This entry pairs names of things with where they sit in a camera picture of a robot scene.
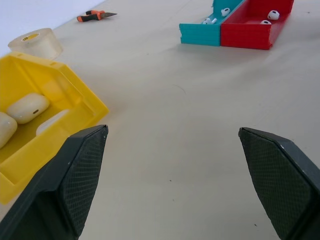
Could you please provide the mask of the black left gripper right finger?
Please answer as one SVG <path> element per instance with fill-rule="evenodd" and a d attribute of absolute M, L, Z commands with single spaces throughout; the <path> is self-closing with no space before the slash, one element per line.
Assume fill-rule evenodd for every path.
<path fill-rule="evenodd" d="M 257 196 L 280 240 L 320 240 L 320 169 L 273 133 L 238 132 Z"/>

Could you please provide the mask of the yellow plastic bin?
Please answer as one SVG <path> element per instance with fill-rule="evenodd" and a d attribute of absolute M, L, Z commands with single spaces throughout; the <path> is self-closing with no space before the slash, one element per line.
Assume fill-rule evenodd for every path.
<path fill-rule="evenodd" d="M 20 124 L 0 149 L 0 203 L 4 205 L 25 189 L 69 136 L 96 125 L 109 111 L 66 64 L 20 52 L 1 57 L 0 112 L 30 93 L 45 96 L 50 105 Z M 66 115 L 36 136 L 39 125 L 67 109 Z"/>

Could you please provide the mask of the teal plastic tray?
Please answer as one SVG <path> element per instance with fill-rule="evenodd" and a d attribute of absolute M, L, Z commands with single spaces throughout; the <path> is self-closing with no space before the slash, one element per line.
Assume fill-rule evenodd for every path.
<path fill-rule="evenodd" d="M 209 16 L 205 17 L 205 19 L 217 18 L 217 22 L 215 24 L 203 24 L 204 19 L 200 23 L 180 23 L 180 42 L 182 44 L 220 46 L 222 23 L 224 23 L 244 1 L 245 0 L 212 0 L 212 12 Z M 225 8 L 230 8 L 230 13 L 226 17 L 222 17 L 221 10 Z"/>

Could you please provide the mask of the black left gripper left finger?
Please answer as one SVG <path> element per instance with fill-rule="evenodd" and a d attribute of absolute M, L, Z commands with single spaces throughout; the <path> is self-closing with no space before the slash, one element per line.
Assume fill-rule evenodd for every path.
<path fill-rule="evenodd" d="M 99 182 L 109 128 L 68 137 L 0 221 L 0 240 L 79 240 Z"/>

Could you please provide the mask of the orange black handled pliers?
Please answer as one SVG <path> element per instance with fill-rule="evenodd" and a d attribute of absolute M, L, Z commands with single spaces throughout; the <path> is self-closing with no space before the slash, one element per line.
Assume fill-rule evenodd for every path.
<path fill-rule="evenodd" d="M 89 10 L 85 13 L 85 15 L 79 15 L 76 17 L 78 22 L 89 22 L 89 21 L 100 21 L 105 18 L 109 18 L 112 16 L 117 15 L 113 12 L 105 12 L 103 10 L 97 11 L 97 10 Z"/>

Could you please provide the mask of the red plastic tray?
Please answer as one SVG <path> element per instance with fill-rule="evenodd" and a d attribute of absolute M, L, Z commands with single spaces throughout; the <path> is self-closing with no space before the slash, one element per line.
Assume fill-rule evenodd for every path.
<path fill-rule="evenodd" d="M 221 25 L 223 47 L 269 50 L 291 14 L 294 0 L 244 0 Z M 278 20 L 269 20 L 268 13 L 279 12 Z M 271 24 L 260 24 L 268 20 Z"/>

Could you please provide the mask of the white earbud case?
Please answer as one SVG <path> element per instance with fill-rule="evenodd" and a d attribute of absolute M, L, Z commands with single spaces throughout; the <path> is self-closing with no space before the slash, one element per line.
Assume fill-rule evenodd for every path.
<path fill-rule="evenodd" d="M 4 112 L 0 112 L 0 149 L 3 148 L 18 128 L 17 121 Z"/>
<path fill-rule="evenodd" d="M 47 128 L 49 128 L 51 125 L 53 125 L 55 122 L 57 122 L 59 119 L 61 119 L 64 115 L 66 115 L 70 110 L 64 109 L 60 112 L 58 112 L 56 115 L 52 116 L 45 122 L 43 122 L 39 127 L 36 129 L 36 136 L 39 136 L 42 132 L 44 132 Z"/>
<path fill-rule="evenodd" d="M 12 103 L 6 113 L 18 124 L 26 124 L 43 113 L 50 105 L 47 97 L 39 93 L 29 93 Z"/>

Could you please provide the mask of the clear adhesive tape roll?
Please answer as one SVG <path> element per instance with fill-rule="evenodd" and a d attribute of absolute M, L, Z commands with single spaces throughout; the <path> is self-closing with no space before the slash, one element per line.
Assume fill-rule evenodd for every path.
<path fill-rule="evenodd" d="M 63 47 L 51 28 L 41 28 L 23 34 L 8 43 L 12 52 L 54 60 L 62 52 Z"/>

